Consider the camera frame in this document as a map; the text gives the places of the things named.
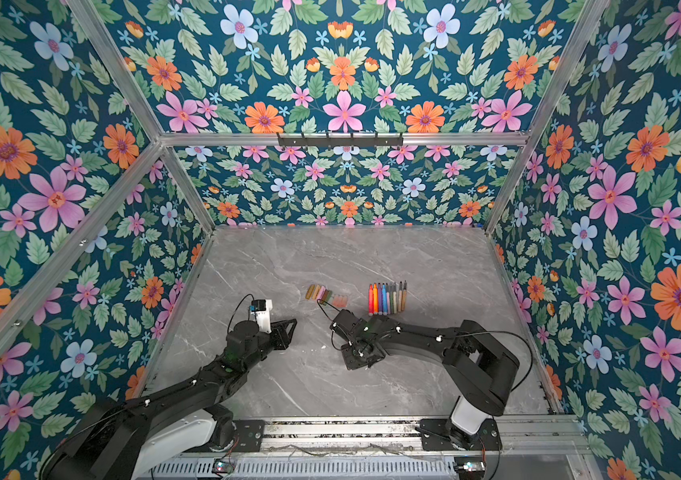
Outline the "orange highlighter pen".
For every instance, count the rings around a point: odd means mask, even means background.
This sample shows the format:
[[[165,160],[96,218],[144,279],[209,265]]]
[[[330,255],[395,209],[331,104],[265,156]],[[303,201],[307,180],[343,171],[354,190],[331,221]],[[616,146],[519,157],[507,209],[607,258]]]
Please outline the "orange highlighter pen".
[[[379,288],[378,284],[373,284],[372,285],[372,314],[373,315],[378,315],[380,310],[379,306]]]

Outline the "red pen cap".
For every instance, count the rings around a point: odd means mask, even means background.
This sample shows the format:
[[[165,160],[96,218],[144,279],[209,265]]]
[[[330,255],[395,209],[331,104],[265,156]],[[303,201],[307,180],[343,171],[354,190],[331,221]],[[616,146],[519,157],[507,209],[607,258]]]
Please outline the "red pen cap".
[[[334,296],[332,298],[332,306],[343,309],[348,305],[349,298],[347,296]]]

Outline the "tan brown pen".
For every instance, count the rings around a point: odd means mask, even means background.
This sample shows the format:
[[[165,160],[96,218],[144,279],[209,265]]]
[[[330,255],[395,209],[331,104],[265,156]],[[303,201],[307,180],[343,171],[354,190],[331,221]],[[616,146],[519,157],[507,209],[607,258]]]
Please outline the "tan brown pen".
[[[404,312],[406,307],[407,307],[407,300],[408,300],[408,282],[404,281],[404,292],[403,292],[403,304],[402,304],[402,311]]]

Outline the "blue highlighter pen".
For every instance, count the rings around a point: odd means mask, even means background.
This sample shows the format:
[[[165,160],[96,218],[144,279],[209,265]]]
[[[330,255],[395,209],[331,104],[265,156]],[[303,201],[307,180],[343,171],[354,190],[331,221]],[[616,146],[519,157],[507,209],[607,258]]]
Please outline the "blue highlighter pen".
[[[389,292],[388,292],[388,287],[384,283],[381,284],[380,306],[381,306],[382,314],[388,315],[389,314]]]

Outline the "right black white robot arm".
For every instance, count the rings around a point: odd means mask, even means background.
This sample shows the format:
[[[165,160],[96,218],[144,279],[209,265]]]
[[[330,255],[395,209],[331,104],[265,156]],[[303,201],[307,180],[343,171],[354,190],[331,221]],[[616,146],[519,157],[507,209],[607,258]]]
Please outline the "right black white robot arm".
[[[395,355],[442,366],[460,397],[442,432],[434,427],[422,432],[459,449],[493,443],[492,427],[505,413],[521,365],[496,338],[496,331],[473,320],[458,327],[432,328],[386,315],[358,318],[349,310],[336,314],[330,330],[344,340],[340,352],[348,370],[371,368]]]

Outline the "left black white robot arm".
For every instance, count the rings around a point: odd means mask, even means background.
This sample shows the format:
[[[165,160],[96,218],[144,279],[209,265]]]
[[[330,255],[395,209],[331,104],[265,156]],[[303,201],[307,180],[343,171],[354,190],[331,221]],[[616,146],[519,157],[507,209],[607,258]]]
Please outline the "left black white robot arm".
[[[42,479],[134,479],[170,458],[214,443],[228,448],[232,412],[220,405],[246,383],[248,372],[274,350],[290,346],[296,319],[236,324],[226,349],[187,380],[148,396],[116,402],[104,398],[50,454]]]

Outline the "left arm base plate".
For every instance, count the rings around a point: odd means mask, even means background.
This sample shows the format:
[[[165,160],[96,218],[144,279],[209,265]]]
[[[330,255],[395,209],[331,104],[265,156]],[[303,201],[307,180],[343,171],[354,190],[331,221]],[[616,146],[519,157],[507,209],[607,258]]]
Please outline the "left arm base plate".
[[[222,430],[224,452],[260,452],[264,441],[264,420],[232,420]]]

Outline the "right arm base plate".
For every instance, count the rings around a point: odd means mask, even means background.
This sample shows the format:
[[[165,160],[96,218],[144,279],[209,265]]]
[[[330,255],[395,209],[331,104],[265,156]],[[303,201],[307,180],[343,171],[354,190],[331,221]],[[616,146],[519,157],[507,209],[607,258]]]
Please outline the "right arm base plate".
[[[416,427],[425,451],[501,451],[503,442],[494,418],[486,419],[477,433],[467,433],[448,418],[424,418]]]

